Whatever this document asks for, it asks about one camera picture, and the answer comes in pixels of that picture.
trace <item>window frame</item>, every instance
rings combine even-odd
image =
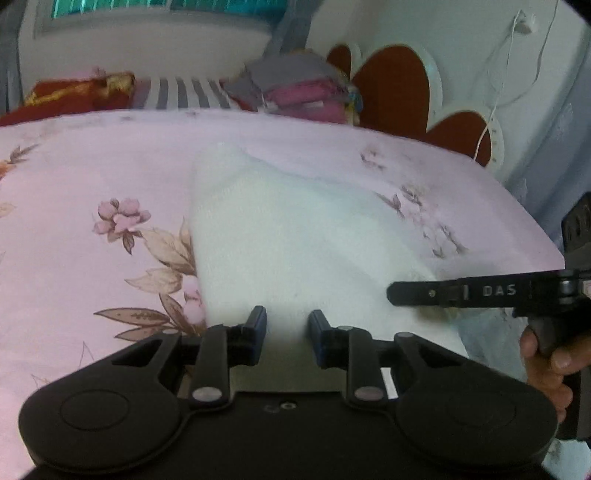
[[[271,24],[262,18],[242,17],[240,15],[219,12],[171,10],[172,0],[167,0],[166,5],[162,6],[145,7],[138,5],[128,8],[114,8],[113,10],[83,12],[58,18],[52,18],[51,16],[53,13],[53,2],[54,0],[38,0],[33,31],[34,38],[64,30],[90,28],[97,25],[143,22],[146,20],[209,24],[219,25],[221,27],[246,28],[266,33],[272,32]]]

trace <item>curtain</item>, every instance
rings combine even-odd
[[[548,135],[509,191],[562,249],[561,221],[591,190],[591,48]]]
[[[22,102],[18,33],[26,7],[27,0],[14,0],[0,11],[0,114]]]
[[[324,0],[288,0],[287,11],[275,28],[265,49],[265,56],[289,53],[304,48],[312,17]]]

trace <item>gray and white striped cloth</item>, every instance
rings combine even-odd
[[[240,110],[217,80],[193,77],[147,77],[136,81],[133,110],[222,108]]]

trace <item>window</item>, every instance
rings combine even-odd
[[[167,9],[167,0],[53,0],[51,17],[132,7]],[[171,11],[217,12],[269,22],[278,22],[286,9],[287,0],[171,0],[170,4]]]

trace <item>bed sheet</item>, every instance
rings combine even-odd
[[[438,278],[563,267],[471,159],[338,125],[229,111],[119,111],[0,129],[0,478],[38,387],[166,328],[206,326],[186,219],[193,161],[229,141],[283,171],[375,192]]]

